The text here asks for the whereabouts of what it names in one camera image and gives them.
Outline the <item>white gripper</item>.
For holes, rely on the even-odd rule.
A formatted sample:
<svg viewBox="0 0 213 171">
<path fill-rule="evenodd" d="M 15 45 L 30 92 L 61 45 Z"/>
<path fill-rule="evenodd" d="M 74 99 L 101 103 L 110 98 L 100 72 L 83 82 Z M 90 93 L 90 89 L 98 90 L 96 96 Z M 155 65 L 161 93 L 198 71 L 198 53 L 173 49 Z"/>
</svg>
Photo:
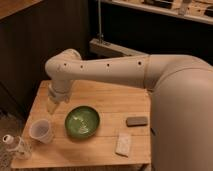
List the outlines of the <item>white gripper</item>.
<svg viewBox="0 0 213 171">
<path fill-rule="evenodd" d="M 70 93 L 58 93 L 51 87 L 48 88 L 48 98 L 46 102 L 47 112 L 53 114 L 62 101 L 68 103 L 70 99 Z"/>
</svg>

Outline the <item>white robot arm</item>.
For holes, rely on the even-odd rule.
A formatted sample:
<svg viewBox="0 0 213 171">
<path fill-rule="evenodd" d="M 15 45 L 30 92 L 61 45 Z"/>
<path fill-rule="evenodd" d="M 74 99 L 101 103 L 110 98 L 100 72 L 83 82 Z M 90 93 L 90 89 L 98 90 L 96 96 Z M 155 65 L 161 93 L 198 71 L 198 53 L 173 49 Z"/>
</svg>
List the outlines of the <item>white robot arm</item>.
<svg viewBox="0 0 213 171">
<path fill-rule="evenodd" d="M 213 171 L 213 66 L 191 55 L 148 54 L 84 60 L 67 49 L 45 63 L 49 98 L 70 98 L 76 80 L 150 94 L 152 171 Z"/>
</svg>

